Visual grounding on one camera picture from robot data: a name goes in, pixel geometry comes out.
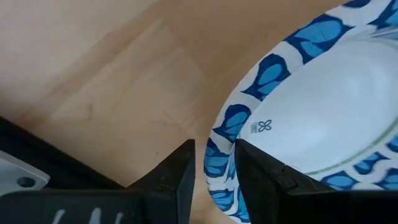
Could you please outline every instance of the blue leaf pattern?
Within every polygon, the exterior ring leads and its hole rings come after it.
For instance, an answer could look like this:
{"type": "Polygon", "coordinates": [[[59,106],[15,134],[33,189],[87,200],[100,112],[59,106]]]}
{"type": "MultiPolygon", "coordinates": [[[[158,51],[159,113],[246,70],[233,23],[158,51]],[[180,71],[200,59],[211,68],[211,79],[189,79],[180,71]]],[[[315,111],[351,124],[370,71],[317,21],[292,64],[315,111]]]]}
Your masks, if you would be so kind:
{"type": "Polygon", "coordinates": [[[229,155],[221,152],[211,138],[207,141],[205,154],[205,174],[208,177],[224,175],[229,155]]]}
{"type": "Polygon", "coordinates": [[[231,190],[211,190],[209,191],[211,197],[215,201],[221,211],[228,211],[234,203],[234,191],[231,190]]]}
{"type": "Polygon", "coordinates": [[[387,144],[387,147],[391,151],[398,153],[398,135],[394,136],[394,138],[387,144]]]}
{"type": "Polygon", "coordinates": [[[225,112],[223,124],[214,128],[213,131],[230,142],[234,142],[250,114],[251,111],[247,106],[231,105],[225,112]]]}
{"type": "MultiPolygon", "coordinates": [[[[344,7],[350,7],[352,10],[356,10],[356,8],[366,6],[369,2],[370,0],[355,0],[345,3],[344,7]]],[[[369,24],[376,26],[378,29],[397,25],[398,1],[392,0],[385,10],[380,13],[379,17],[369,24]]],[[[352,28],[351,26],[344,25],[340,18],[332,17],[327,14],[319,16],[285,39],[288,44],[298,50],[301,56],[300,58],[283,58],[277,54],[269,54],[260,61],[254,81],[241,93],[251,95],[259,101],[262,101],[290,75],[290,72],[294,72],[287,70],[285,60],[291,60],[293,63],[295,63],[295,60],[302,60],[302,63],[306,64],[313,58],[329,50],[342,35],[352,28]]],[[[244,103],[236,100],[235,103],[228,106],[224,114],[223,123],[220,126],[215,126],[213,130],[216,134],[227,139],[232,146],[250,114],[251,110],[247,106],[244,106],[244,103]]],[[[395,136],[387,143],[387,147],[392,152],[398,153],[398,136],[395,136]]],[[[217,190],[211,191],[210,194],[222,211],[232,217],[239,218],[241,223],[248,223],[249,216],[239,185],[236,185],[235,181],[228,182],[228,180],[233,179],[236,175],[234,155],[233,153],[231,154],[230,148],[222,150],[227,153],[221,152],[220,149],[218,149],[217,142],[213,142],[212,139],[209,139],[204,163],[205,174],[207,178],[216,177],[220,179],[220,182],[216,184],[217,187],[223,187],[224,185],[225,187],[228,186],[228,189],[234,190],[217,190]],[[234,194],[238,197],[238,200],[235,202],[234,194]]],[[[383,159],[389,158],[376,152],[363,161],[353,165],[353,168],[358,175],[368,175],[370,173],[374,175],[375,173],[373,170],[375,167],[378,167],[375,166],[375,164],[383,159]]],[[[350,176],[345,171],[341,171],[322,178],[321,182],[336,190],[349,190],[358,183],[354,177],[355,175],[350,176]]],[[[208,184],[209,183],[215,184],[214,180],[208,181],[208,184]]],[[[382,178],[382,181],[372,184],[387,190],[398,190],[398,169],[390,167],[387,170],[387,175],[382,178]]]]}
{"type": "Polygon", "coordinates": [[[365,5],[369,4],[371,0],[362,0],[362,1],[349,1],[343,4],[346,7],[364,7],[365,5]]]}
{"type": "Polygon", "coordinates": [[[398,24],[398,12],[396,11],[391,15],[387,20],[386,24],[389,24],[390,26],[394,26],[398,24]]]}
{"type": "Polygon", "coordinates": [[[236,211],[236,213],[233,214],[232,216],[239,218],[243,223],[250,222],[248,210],[246,208],[246,204],[244,203],[240,187],[238,187],[238,211],[236,211]]]}
{"type": "Polygon", "coordinates": [[[235,173],[236,173],[235,153],[232,152],[229,157],[229,167],[228,167],[228,173],[226,176],[226,180],[228,180],[229,178],[234,179],[235,173]]]}
{"type": "Polygon", "coordinates": [[[321,182],[331,187],[338,187],[339,190],[349,190],[354,184],[358,183],[358,181],[351,178],[345,171],[324,177],[321,182]]]}
{"type": "Polygon", "coordinates": [[[352,27],[344,25],[340,19],[324,14],[288,36],[285,41],[294,46],[302,55],[303,63],[307,63],[329,50],[350,29],[352,27]]]}
{"type": "Polygon", "coordinates": [[[384,180],[377,183],[377,185],[386,190],[398,190],[398,169],[389,169],[384,180]]]}
{"type": "Polygon", "coordinates": [[[312,43],[322,43],[338,37],[341,28],[341,23],[337,21],[316,22],[299,30],[294,36],[312,43]]]}
{"type": "Polygon", "coordinates": [[[300,44],[301,44],[302,48],[306,51],[306,53],[312,57],[316,57],[323,53],[322,49],[320,49],[318,46],[316,46],[315,44],[313,44],[311,42],[304,41],[304,42],[301,42],[300,44]]]}
{"type": "Polygon", "coordinates": [[[260,62],[253,84],[242,93],[252,95],[262,101],[289,75],[285,60],[279,55],[270,54],[260,62]]]}
{"type": "Polygon", "coordinates": [[[388,159],[384,157],[382,154],[375,152],[371,154],[369,157],[364,159],[363,161],[357,163],[354,165],[354,169],[359,173],[359,174],[370,174],[373,170],[374,165],[383,160],[383,159],[388,159]]]}
{"type": "Polygon", "coordinates": [[[397,8],[398,1],[391,1],[386,9],[380,14],[380,16],[369,24],[377,26],[378,29],[389,27],[391,25],[397,25],[397,8]]]}

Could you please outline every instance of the blue and white paper plate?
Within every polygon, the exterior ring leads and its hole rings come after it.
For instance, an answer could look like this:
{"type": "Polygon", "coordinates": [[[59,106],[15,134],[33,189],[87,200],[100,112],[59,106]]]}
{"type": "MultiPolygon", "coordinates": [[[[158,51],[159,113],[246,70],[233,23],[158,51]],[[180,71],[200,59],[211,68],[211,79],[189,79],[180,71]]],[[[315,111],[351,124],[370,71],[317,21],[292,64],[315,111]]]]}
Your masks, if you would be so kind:
{"type": "MultiPolygon", "coordinates": [[[[250,69],[223,105],[207,142],[208,190],[225,214],[238,223],[250,222],[236,176],[233,144],[260,102],[291,73],[337,42],[397,25],[398,0],[351,1],[288,36],[250,69]]],[[[315,178],[337,190],[398,189],[398,136],[389,137],[385,147],[365,152],[352,166],[315,178]]]]}

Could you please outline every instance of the white plate center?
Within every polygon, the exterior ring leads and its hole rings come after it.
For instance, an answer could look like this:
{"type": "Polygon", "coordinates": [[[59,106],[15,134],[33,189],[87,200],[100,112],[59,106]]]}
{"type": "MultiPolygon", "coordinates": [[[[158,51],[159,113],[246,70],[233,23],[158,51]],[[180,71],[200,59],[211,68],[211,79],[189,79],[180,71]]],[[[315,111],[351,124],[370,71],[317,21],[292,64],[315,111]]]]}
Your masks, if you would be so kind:
{"type": "Polygon", "coordinates": [[[240,138],[304,173],[355,156],[398,116],[397,58],[391,42],[335,45],[267,96],[240,138]]]}

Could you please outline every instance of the light wood surface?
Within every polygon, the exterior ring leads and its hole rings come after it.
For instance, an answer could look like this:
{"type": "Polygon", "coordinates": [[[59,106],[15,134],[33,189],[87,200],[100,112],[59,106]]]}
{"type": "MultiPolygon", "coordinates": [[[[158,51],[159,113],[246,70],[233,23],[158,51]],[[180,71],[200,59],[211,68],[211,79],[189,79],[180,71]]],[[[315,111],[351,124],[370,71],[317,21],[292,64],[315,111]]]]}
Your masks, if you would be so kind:
{"type": "Polygon", "coordinates": [[[343,0],[2,0],[0,115],[129,185],[197,141],[192,223],[233,223],[202,177],[230,91],[343,0]]]}

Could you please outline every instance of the printed logo on plate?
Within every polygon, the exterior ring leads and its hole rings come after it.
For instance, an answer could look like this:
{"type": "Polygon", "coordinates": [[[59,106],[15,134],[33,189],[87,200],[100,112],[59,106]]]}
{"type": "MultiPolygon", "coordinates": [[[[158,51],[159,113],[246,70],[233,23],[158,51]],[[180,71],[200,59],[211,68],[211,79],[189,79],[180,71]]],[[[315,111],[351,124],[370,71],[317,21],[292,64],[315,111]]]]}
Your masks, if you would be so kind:
{"type": "Polygon", "coordinates": [[[267,121],[259,121],[259,122],[254,122],[250,126],[250,133],[260,133],[263,131],[270,131],[272,129],[271,127],[272,120],[267,120],[267,121]]]}

